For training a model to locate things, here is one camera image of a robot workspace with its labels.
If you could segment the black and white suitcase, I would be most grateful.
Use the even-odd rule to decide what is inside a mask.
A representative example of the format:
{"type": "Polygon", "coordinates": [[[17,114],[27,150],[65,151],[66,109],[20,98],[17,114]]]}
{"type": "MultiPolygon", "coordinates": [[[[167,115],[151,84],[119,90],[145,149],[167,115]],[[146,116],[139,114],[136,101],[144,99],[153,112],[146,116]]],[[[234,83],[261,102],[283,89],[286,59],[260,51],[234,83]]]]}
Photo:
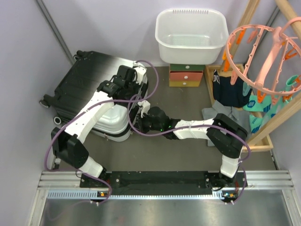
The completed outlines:
{"type": "MultiPolygon", "coordinates": [[[[109,98],[129,100],[133,95],[148,95],[146,68],[141,63],[95,51],[78,50],[75,63],[54,90],[45,94],[40,104],[56,111],[55,124],[69,122],[82,109],[109,98]]],[[[122,142],[129,138],[139,108],[127,102],[117,102],[92,128],[92,132],[107,139],[122,142]]]]}

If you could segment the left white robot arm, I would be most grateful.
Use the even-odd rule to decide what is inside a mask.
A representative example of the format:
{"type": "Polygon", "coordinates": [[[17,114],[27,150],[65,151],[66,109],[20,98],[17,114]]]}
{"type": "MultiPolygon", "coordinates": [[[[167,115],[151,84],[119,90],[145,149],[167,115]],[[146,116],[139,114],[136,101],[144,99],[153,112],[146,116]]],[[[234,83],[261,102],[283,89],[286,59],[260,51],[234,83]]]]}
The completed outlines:
{"type": "Polygon", "coordinates": [[[52,132],[54,155],[73,168],[90,175],[95,186],[103,186],[107,176],[105,167],[97,163],[84,147],[90,132],[110,140],[122,142],[131,134],[130,123],[139,112],[132,96],[147,95],[148,80],[142,65],[121,65],[109,81],[100,83],[80,112],[62,129],[52,132]]]}

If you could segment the white plastic basin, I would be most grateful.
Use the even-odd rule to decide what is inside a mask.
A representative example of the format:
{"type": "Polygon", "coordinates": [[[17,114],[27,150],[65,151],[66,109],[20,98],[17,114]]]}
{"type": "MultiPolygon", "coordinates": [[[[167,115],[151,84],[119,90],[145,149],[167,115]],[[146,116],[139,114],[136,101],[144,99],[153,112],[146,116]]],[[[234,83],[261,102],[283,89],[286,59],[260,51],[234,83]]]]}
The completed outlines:
{"type": "Polygon", "coordinates": [[[159,55],[168,64],[212,64],[228,37],[226,18],[214,9],[170,8],[156,19],[159,55]]]}

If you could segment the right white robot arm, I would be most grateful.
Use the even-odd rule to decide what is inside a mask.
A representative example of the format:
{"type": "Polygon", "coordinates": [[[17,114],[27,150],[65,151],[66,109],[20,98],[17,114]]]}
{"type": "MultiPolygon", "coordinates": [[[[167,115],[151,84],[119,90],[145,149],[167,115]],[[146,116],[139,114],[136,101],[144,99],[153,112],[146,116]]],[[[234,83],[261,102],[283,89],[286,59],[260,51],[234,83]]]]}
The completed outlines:
{"type": "Polygon", "coordinates": [[[222,164],[217,180],[224,186],[231,186],[237,180],[241,163],[241,152],[247,146],[247,131],[225,114],[203,121],[185,121],[168,117],[159,107],[137,115],[133,128],[137,133],[147,135],[157,131],[157,136],[170,140],[205,139],[213,143],[222,154],[222,164]]]}

